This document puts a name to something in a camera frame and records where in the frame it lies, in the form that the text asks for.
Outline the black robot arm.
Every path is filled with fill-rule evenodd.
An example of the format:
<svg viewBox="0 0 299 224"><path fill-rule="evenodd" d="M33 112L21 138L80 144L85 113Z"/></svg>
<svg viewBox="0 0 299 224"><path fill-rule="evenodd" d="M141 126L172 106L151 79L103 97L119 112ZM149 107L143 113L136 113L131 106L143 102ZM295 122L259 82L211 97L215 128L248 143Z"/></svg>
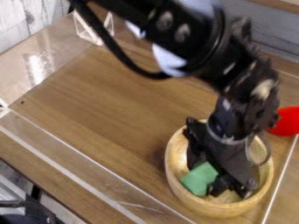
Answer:
<svg viewBox="0 0 299 224"><path fill-rule="evenodd" d="M251 22L229 19L217 0L92 0L115 12L135 35L152 44L160 72L145 71L128 58L92 10L88 22L120 61L144 77L193 76L217 92L207 119L185 121L188 174L180 182L197 195L242 198L258 189L248 147L279 120L279 75L252 43Z"/></svg>

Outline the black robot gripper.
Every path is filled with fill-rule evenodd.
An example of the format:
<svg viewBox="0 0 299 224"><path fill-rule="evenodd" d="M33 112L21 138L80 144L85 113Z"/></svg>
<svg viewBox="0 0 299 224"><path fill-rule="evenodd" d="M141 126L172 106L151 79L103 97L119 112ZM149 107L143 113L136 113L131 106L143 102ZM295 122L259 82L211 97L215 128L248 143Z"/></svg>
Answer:
<svg viewBox="0 0 299 224"><path fill-rule="evenodd" d="M246 142L227 144L215 139L211 127L193 118L185 119L183 135L187 138L187 167L192 170L209 162L219 176L208 186L204 196L219 197L227 190L242 199L258 189L258 175L246 156Z"/></svg>

